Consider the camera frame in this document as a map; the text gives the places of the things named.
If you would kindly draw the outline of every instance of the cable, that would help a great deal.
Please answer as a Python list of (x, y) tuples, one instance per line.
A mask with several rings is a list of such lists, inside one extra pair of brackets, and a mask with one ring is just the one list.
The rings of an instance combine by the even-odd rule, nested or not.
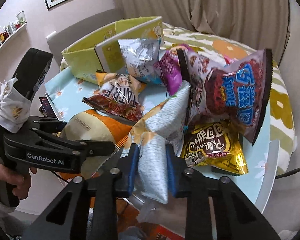
[(286, 172), (286, 173), (284, 173), (284, 174), (275, 176), (274, 179), (285, 178), (285, 177), (291, 176), (291, 175), (293, 175), (293, 174), (296, 174), (296, 173), (298, 173), (298, 172), (300, 172), (300, 168), (297, 168), (297, 169), (294, 169), (294, 170), (292, 170), (292, 171), (288, 171), (288, 172)]
[(56, 174), (54, 171), (52, 171), (52, 173), (54, 175), (56, 175), (59, 179), (61, 179), (62, 181), (66, 182), (66, 183), (69, 183), (68, 181), (66, 181), (63, 177), (59, 176), (58, 174)]

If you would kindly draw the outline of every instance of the gray headboard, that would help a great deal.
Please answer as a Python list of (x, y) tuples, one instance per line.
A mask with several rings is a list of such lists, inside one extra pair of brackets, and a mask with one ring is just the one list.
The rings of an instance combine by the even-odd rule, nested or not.
[(119, 9), (98, 13), (58, 32), (47, 43), (57, 63), (60, 65), (63, 58), (61, 51), (96, 29), (121, 19), (122, 12)]

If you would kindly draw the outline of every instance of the wall shelf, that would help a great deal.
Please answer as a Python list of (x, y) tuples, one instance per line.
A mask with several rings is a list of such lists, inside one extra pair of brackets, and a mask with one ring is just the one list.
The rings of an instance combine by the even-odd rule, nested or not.
[(23, 30), (27, 28), (27, 23), (23, 24), (19, 29), (17, 29), (9, 38), (6, 39), (6, 41), (1, 44), (0, 46), (0, 51), (14, 38), (16, 38)]

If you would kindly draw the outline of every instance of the white wall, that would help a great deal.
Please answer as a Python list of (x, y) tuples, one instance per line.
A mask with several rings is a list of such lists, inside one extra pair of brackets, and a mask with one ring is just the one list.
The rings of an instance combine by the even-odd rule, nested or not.
[[(31, 47), (50, 52), (46, 36), (53, 31), (61, 31), (76, 22), (94, 14), (115, 8), (113, 0), (69, 0), (48, 11), (44, 0), (7, 0), (0, 10), (0, 26), (16, 20), (16, 14), (24, 10), (27, 30), (7, 44), (0, 52), (0, 81), (10, 79), (23, 55)], [(53, 60), (46, 80), (59, 71)], [(45, 93), (42, 85), (31, 107), (31, 114), (38, 115), (39, 96)]]
[[(292, 155), (289, 170), (300, 167), (300, 7), (290, 0), (290, 38), (280, 64), (293, 110), (298, 147)], [(300, 172), (278, 179), (264, 212), (277, 232), (300, 229)]]

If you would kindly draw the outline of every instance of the beige curtain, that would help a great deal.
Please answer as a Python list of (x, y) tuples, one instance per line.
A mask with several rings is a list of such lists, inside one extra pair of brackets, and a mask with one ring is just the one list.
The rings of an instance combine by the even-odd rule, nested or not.
[(115, 0), (126, 18), (162, 16), (171, 25), (271, 48), (279, 62), (289, 23), (288, 0)]

